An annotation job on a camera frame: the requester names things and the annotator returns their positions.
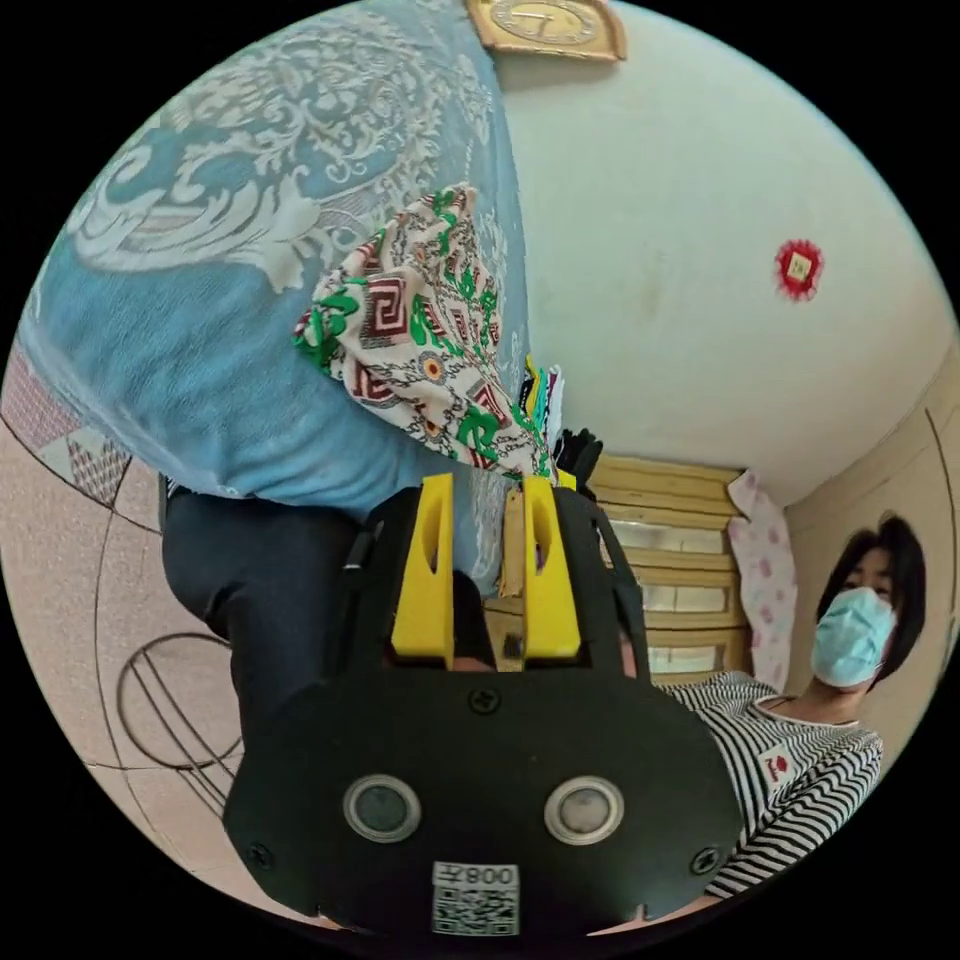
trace face mask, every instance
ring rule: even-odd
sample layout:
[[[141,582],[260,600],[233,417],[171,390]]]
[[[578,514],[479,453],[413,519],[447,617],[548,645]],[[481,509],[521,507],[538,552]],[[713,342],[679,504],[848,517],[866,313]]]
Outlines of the face mask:
[[[817,624],[814,675],[838,689],[869,680],[883,661],[896,622],[890,604],[869,587],[837,594]]]

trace black and white striped shirt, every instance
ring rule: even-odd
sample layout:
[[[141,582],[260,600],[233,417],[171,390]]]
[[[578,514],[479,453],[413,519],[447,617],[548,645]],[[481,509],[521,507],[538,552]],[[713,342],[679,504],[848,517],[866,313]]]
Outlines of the black and white striped shirt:
[[[734,896],[815,850],[857,810],[880,775],[883,741],[854,721],[810,723],[758,705],[777,691],[745,673],[664,688],[710,727],[743,810],[744,830],[706,889]]]

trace pink floral cloth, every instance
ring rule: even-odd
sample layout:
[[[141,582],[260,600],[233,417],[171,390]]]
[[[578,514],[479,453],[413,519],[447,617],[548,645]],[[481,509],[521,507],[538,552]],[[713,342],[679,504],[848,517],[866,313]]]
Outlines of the pink floral cloth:
[[[743,517],[727,532],[740,569],[740,599],[753,628],[753,675],[783,692],[797,607],[797,571],[781,511],[748,470],[727,488]]]

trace pink floor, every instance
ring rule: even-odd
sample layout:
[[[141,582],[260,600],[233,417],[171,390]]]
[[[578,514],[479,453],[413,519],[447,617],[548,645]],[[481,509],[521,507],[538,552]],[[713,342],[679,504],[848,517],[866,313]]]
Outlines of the pink floor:
[[[203,639],[209,631],[167,588],[156,474],[60,410],[16,352],[0,416],[3,578],[64,733],[161,850],[211,886],[285,914],[220,825],[242,752],[228,652]]]

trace qr code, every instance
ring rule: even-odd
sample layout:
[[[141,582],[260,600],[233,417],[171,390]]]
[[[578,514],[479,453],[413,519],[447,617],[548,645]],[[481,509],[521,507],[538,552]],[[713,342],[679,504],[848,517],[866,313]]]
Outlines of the qr code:
[[[518,888],[435,887],[433,931],[460,937],[513,937],[520,932]]]

